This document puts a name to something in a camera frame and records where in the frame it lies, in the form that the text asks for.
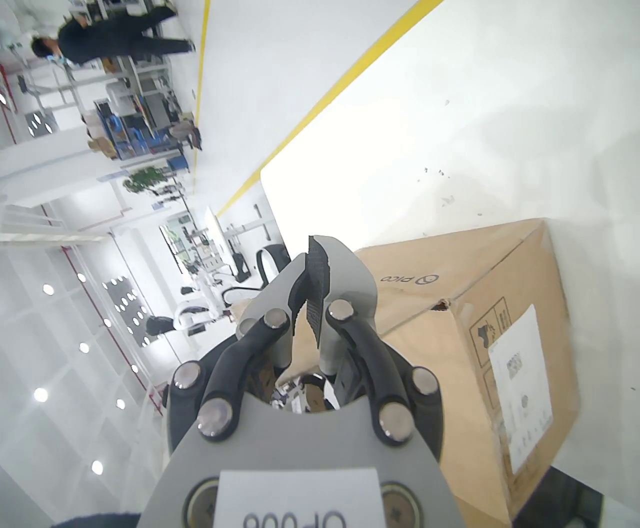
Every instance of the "person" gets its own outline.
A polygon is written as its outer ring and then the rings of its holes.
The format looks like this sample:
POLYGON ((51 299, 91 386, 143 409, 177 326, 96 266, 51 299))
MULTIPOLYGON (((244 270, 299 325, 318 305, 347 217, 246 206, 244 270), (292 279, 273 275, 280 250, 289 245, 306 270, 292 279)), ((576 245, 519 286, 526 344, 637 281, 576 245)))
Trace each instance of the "person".
POLYGON ((114 56, 131 55, 139 58, 194 51, 191 40, 143 35, 144 31, 174 16, 176 12, 170 4, 156 6, 141 16, 121 13, 108 20, 98 20, 91 26, 86 18, 77 16, 60 28, 57 39, 35 37, 31 49, 41 58, 55 55, 80 65, 114 56))
POLYGON ((180 143, 186 141, 191 148, 195 147, 198 150, 202 150, 202 139, 200 136, 200 130, 190 120, 182 120, 179 123, 169 128, 169 134, 177 139, 180 143))

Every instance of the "white label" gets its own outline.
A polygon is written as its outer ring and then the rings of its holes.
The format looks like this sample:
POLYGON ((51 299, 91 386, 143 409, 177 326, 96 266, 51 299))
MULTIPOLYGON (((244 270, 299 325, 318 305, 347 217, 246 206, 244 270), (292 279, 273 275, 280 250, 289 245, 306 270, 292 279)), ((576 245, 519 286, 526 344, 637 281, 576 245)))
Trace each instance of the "white label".
POLYGON ((553 422, 534 305, 489 347, 489 359, 516 474, 553 422))
POLYGON ((375 468, 223 471, 214 528, 385 528, 375 468))

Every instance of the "cardboard box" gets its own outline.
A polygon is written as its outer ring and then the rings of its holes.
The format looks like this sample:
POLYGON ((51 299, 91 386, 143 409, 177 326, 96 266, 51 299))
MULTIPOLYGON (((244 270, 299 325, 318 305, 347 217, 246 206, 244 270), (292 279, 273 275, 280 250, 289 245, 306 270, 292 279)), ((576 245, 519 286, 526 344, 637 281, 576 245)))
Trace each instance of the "cardboard box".
POLYGON ((106 157, 110 159, 116 159, 118 154, 113 147, 112 142, 107 138, 95 138, 94 140, 87 141, 87 145, 94 152, 102 152, 106 157))
MULTIPOLYGON (((508 527, 579 410, 569 318, 543 220, 366 248, 381 338, 440 381, 440 466, 467 525, 508 527)), ((301 314, 292 378, 317 369, 301 314)))

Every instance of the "black pants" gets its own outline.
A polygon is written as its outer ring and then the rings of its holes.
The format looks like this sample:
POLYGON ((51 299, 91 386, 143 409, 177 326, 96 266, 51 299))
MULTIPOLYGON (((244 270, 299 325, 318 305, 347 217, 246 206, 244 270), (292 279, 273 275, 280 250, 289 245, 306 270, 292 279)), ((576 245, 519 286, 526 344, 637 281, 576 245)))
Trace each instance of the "black pants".
POLYGON ((169 55, 171 53, 187 53, 191 51, 191 43, 188 40, 174 38, 154 38, 142 35, 143 31, 157 26, 160 22, 170 19, 175 13, 168 7, 154 7, 148 13, 133 17, 123 16, 118 21, 118 29, 130 36, 130 54, 143 55, 169 55))

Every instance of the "black gripper pad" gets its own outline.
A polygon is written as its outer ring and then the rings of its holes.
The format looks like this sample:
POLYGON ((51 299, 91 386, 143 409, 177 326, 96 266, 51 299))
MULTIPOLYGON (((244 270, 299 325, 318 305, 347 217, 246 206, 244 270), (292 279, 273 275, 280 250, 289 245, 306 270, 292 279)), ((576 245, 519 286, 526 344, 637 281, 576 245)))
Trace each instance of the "black gripper pad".
POLYGON ((330 270, 329 257, 324 248, 312 236, 309 237, 309 251, 305 257, 305 268, 308 276, 307 321, 316 336, 316 344, 320 346, 323 301, 329 295, 330 270))

